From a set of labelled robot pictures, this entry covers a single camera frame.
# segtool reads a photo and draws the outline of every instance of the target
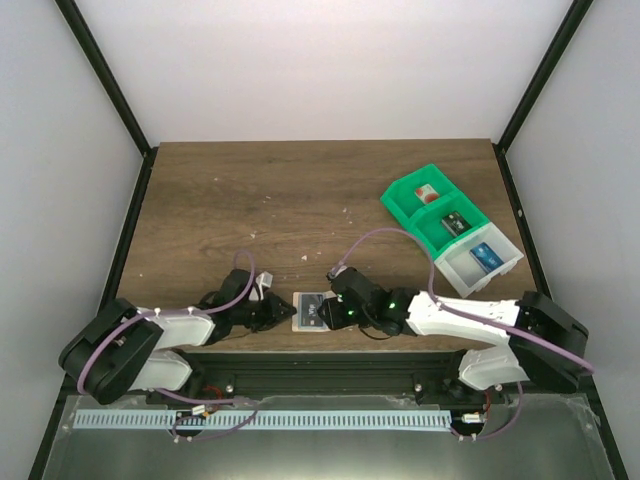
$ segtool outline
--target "white container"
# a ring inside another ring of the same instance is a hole
[[[495,270],[486,273],[471,255],[470,250],[486,242],[504,262]],[[462,298],[481,290],[496,275],[504,275],[515,267],[524,255],[493,223],[479,228],[459,242],[447,248],[435,261],[436,267]]]

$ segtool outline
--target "black metal frame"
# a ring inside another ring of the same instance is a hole
[[[109,272],[100,308],[115,298],[133,233],[144,200],[157,148],[151,148],[131,108],[103,57],[74,0],[55,0],[78,43],[93,66],[111,98],[143,160],[135,191]],[[506,153],[524,124],[556,64],[569,44],[593,0],[574,0],[551,45],[534,74],[499,143],[494,145],[496,160],[502,174],[509,201],[523,239],[527,258],[537,289],[551,295],[542,271],[535,244],[513,182]],[[383,353],[383,354],[200,354],[205,365],[216,365],[221,375],[235,383],[235,392],[243,395],[368,393],[412,394],[420,375],[442,374],[450,353]],[[593,411],[600,417],[600,434],[616,478],[627,479],[622,459],[606,419],[595,384],[589,379],[581,391],[587,395]],[[75,385],[65,378],[56,401],[46,434],[38,451],[29,478],[42,477],[53,438],[60,421],[65,399],[75,393]]]

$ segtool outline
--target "black cable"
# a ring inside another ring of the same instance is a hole
[[[391,335],[389,335],[388,337],[374,337],[373,335],[369,335],[367,332],[365,332],[364,328],[362,327],[358,327],[358,328],[360,329],[360,331],[365,337],[369,337],[371,340],[389,340],[391,338]]]

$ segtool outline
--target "gray floor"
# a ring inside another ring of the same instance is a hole
[[[448,433],[286,431],[174,444],[166,431],[74,431],[75,408],[65,412],[46,479],[613,478],[597,419],[582,398],[527,395],[511,431],[475,444]],[[507,415],[505,407],[492,408],[490,427]]]

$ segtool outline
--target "wooden table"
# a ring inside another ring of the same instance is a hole
[[[380,195],[429,163],[524,251],[488,140],[164,143],[118,295],[145,307],[191,305],[217,289],[239,248],[253,252],[258,268],[273,274],[272,290],[288,301],[294,291],[328,290],[327,271],[363,233],[397,226]],[[368,239],[349,263],[384,287],[426,285],[428,262],[401,235]],[[527,289],[535,287],[523,259],[470,298],[519,298]],[[436,292],[457,296],[439,272]],[[474,345],[450,337],[374,341],[358,329],[294,333],[290,321],[268,332],[246,332],[236,327],[207,348],[428,351]]]

